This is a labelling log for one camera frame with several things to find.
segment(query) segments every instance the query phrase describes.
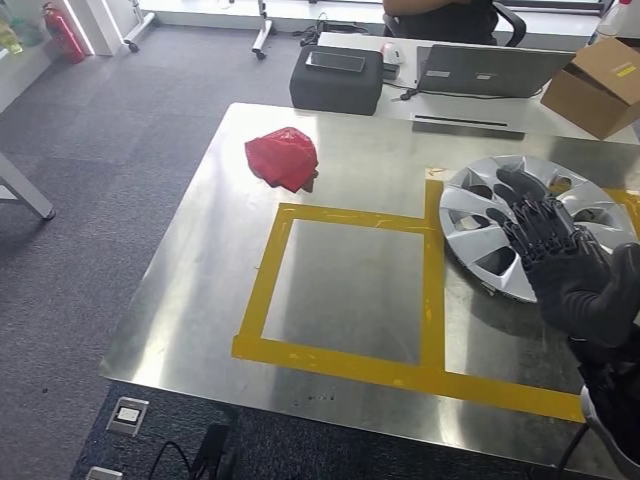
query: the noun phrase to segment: gray carpet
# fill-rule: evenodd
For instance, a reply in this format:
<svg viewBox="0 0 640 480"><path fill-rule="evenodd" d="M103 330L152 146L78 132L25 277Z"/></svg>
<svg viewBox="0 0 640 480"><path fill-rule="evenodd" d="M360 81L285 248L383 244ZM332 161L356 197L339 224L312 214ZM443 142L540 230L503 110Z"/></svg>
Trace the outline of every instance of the gray carpet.
<svg viewBox="0 0 640 480"><path fill-rule="evenodd" d="M230 103L289 105L300 50L159 27L137 55L57 63L0 114L0 151L51 199L0 207L0 478L68 478L109 384L109 332Z"/></svg>
<svg viewBox="0 0 640 480"><path fill-rule="evenodd" d="M105 433L121 395L144 398L149 409L134 438ZM84 480L94 465L145 479L160 447L174 440L193 459L211 422L229 424L227 408L170 392L115 384L87 439L72 478ZM479 454L419 444L284 415L233 409L226 444L237 454L233 480L526 480L522 465ZM550 480L537 469L534 480ZM185 479L180 457L168 451L154 480Z"/></svg>

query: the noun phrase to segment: robotic hand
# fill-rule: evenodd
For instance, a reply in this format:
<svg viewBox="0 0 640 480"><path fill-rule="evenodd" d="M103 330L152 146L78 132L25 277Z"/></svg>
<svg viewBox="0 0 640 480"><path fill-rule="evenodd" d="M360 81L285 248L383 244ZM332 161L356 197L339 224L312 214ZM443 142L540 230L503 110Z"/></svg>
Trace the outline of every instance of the robotic hand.
<svg viewBox="0 0 640 480"><path fill-rule="evenodd" d="M640 245L609 255L535 177L505 167L497 177L494 191L513 215L487 215L520 256L543 319L568 335L587 425L623 474L640 479Z"/></svg>

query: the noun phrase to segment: white desk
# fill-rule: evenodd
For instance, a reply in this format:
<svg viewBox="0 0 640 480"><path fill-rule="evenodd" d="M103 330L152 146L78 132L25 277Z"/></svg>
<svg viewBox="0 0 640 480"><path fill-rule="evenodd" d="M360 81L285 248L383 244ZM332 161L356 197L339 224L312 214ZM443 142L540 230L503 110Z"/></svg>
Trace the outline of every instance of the white desk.
<svg viewBox="0 0 640 480"><path fill-rule="evenodd" d="M401 47L405 54L405 63L400 66L399 75L393 83L415 86L417 78L417 50L419 46L430 47L435 42L426 40L409 40L404 38L385 38L365 35L341 33L322 33L318 45L327 47L358 48L379 51L383 44L392 41ZM434 95L417 95L408 101L392 101L397 99L402 90L385 85L378 101L376 116L402 120L420 120L416 115L457 119L459 121L479 121L506 123L507 127L482 125L482 127L508 130L514 132L537 133L569 138L595 139L577 125L540 103L542 94L529 99L507 98L494 100L477 100L472 98L452 98ZM437 121L469 125L463 122ZM609 137L608 142L638 144L638 137L631 126Z"/></svg>

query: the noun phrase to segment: gray laptop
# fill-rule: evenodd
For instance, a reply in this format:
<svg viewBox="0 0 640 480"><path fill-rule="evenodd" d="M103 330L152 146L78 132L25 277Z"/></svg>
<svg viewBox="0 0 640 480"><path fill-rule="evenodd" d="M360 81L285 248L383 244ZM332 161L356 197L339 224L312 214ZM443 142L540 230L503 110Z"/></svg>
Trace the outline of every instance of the gray laptop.
<svg viewBox="0 0 640 480"><path fill-rule="evenodd" d="M418 47L417 88L527 98L575 57L571 52L502 47Z"/></svg>

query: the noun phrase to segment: fire extinguisher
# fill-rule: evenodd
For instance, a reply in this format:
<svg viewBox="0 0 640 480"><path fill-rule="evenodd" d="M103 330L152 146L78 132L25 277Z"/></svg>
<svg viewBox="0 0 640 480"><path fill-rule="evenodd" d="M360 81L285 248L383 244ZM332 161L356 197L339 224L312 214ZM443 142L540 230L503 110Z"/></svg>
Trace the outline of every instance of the fire extinguisher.
<svg viewBox="0 0 640 480"><path fill-rule="evenodd" d="M47 30L67 62L80 63L85 59L85 52L62 12L48 2L42 7L42 15Z"/></svg>

